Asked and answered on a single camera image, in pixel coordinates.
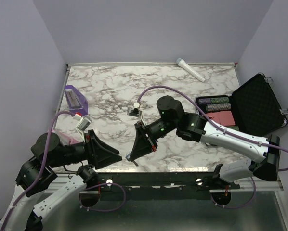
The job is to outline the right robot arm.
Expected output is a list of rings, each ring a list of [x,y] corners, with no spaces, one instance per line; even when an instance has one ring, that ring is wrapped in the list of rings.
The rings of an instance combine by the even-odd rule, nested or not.
[[[144,125],[135,124],[135,141],[128,161],[135,161],[157,150],[158,139],[175,130],[176,135],[186,141],[209,143],[243,155],[245,158],[227,165],[219,165],[211,177],[212,185],[218,189],[228,183],[247,177],[265,181],[277,181],[280,138],[257,137],[209,122],[204,116],[188,113],[180,101],[163,96],[157,101],[160,119]]]

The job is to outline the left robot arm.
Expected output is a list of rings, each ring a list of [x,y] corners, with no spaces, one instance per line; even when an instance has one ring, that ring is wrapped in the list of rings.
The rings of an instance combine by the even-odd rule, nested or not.
[[[41,231],[47,216],[59,204],[81,190],[92,190],[98,183],[97,169],[122,160],[117,149],[101,141],[93,130],[84,135],[83,142],[64,144],[56,133],[44,133],[31,147],[33,157],[26,161],[17,177],[9,208],[0,219],[0,231]],[[57,178],[53,171],[87,161],[69,182],[54,195],[38,200]]]

